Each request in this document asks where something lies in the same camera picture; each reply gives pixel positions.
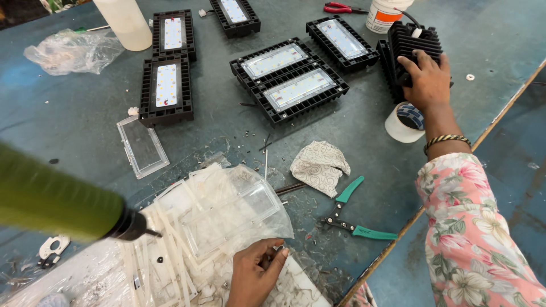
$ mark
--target tape roll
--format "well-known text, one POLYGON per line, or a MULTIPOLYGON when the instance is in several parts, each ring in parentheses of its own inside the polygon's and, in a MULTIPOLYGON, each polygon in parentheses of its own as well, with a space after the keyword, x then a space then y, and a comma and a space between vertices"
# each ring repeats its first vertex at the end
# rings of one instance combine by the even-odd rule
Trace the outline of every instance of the tape roll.
POLYGON ((393 139, 402 143, 413 143, 425 134, 423 114, 409 102, 399 103, 385 121, 385 129, 393 139), (406 117, 415 123, 417 129, 406 126, 398 118, 406 117))

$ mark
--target bracelet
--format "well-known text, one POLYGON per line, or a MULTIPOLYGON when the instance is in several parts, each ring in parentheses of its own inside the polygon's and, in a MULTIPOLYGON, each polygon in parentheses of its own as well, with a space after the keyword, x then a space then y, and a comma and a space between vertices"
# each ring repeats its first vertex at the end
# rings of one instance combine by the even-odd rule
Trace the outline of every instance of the bracelet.
POLYGON ((429 147, 432 146, 433 144, 436 144, 436 143, 439 143, 441 141, 447 141, 447 140, 457 140, 457 141, 464 141, 466 144, 468 144, 470 147, 472 146, 470 144, 470 141, 464 137, 463 135, 456 135, 456 134, 446 134, 446 135, 441 135, 439 137, 435 137, 433 139, 431 139, 430 141, 428 141, 425 145, 425 148, 423 148, 423 151, 425 152, 425 155, 428 156, 429 155, 429 147))

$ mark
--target workbench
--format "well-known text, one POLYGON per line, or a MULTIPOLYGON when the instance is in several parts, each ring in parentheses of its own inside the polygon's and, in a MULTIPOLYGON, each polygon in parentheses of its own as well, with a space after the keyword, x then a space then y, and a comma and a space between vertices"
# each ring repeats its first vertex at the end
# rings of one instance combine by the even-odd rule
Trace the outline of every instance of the workbench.
MULTIPOLYGON (((245 160, 249 167, 260 167, 263 175, 265 156, 258 149, 269 133, 273 144, 268 147, 268 180, 275 188, 293 184, 296 180, 289 167, 296 154, 313 140, 326 140, 344 153, 351 166, 351 175, 340 179, 338 192, 358 176, 366 178, 344 208, 345 220, 397 233, 421 212, 413 180, 426 162, 425 140, 403 144, 387 135, 383 125, 394 104, 379 63, 342 75, 351 87, 347 95, 299 117, 293 126, 273 129, 257 109, 239 105, 252 101, 231 73, 230 60, 299 37, 334 66, 305 32, 305 22, 332 15, 322 11, 324 1, 252 0, 262 21, 261 31, 229 40, 214 14, 199 17, 199 9, 210 9, 207 1, 137 2, 146 20, 155 12, 192 10, 198 58, 191 63, 195 120, 156 127, 170 165, 137 180, 116 128, 117 122, 128 117, 127 109, 139 105, 143 60, 151 57, 150 49, 124 51, 100 75, 50 76, 22 55, 24 48, 62 29, 105 25, 92 3, 0 32, 2 141, 44 162, 58 158, 59 164, 53 167, 114 190, 138 208, 199 168, 199 162, 214 152, 224 152, 233 165, 245 160), (245 138, 245 131, 256 136, 245 138)), ((371 1, 345 3, 367 9, 371 1)), ((452 106, 472 142, 544 60, 546 32, 541 20, 545 9, 542 0, 422 0, 409 8, 421 24, 436 27, 450 56, 455 83, 452 106), (467 81, 467 74, 476 79, 467 81)), ((365 15, 342 17, 372 46, 386 37, 365 27, 365 15)), ((351 237, 341 229, 323 227, 320 219, 334 206, 323 193, 307 187, 281 199, 288 201, 286 209, 294 227, 295 239, 287 243, 316 262, 319 287, 333 301, 339 302, 372 262, 386 254, 382 251, 389 241, 351 237)), ((38 260, 36 254, 47 236, 12 228, 3 228, 0 236, 0 270, 5 279, 0 291, 5 295, 17 289, 17 283, 10 282, 24 284, 42 274, 22 266, 38 260)), ((71 243, 62 259, 83 247, 71 243)))

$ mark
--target pink floral shirt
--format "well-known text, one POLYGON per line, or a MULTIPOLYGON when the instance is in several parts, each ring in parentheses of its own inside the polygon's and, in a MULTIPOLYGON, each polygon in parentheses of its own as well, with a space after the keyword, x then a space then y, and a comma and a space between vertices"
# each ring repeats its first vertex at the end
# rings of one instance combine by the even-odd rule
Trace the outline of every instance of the pink floral shirt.
POLYGON ((429 217, 425 254, 436 306, 546 307, 546 288, 510 237, 476 156, 438 157, 416 186, 429 217))

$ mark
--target hand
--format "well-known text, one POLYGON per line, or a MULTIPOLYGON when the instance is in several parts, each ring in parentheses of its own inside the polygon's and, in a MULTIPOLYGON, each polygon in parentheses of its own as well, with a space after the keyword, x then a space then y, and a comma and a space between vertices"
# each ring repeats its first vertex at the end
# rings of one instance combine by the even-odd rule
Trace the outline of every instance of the hand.
POLYGON ((411 75, 413 87, 403 87, 404 97, 423 114, 429 108, 449 108, 449 58, 440 56, 440 66, 423 50, 413 50, 417 54, 419 67, 405 56, 399 56, 402 64, 411 75))
POLYGON ((283 239, 263 239, 233 256, 232 285, 226 307, 259 307, 264 303, 288 257, 287 249, 273 249, 283 243, 283 239))

